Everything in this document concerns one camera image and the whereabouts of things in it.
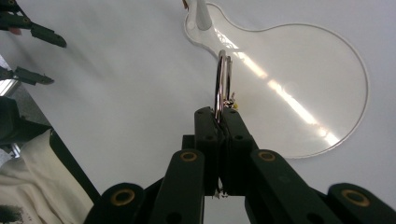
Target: white fabric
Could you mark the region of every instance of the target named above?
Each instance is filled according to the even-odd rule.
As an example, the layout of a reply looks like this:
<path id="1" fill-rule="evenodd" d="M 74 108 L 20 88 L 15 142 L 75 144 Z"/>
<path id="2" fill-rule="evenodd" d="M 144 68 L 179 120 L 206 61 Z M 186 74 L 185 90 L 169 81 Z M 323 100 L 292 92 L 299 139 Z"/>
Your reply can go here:
<path id="1" fill-rule="evenodd" d="M 24 145 L 21 157 L 0 169 L 0 218 L 11 214 L 18 220 L 11 223 L 82 223 L 92 206 L 52 151 L 50 131 Z"/>

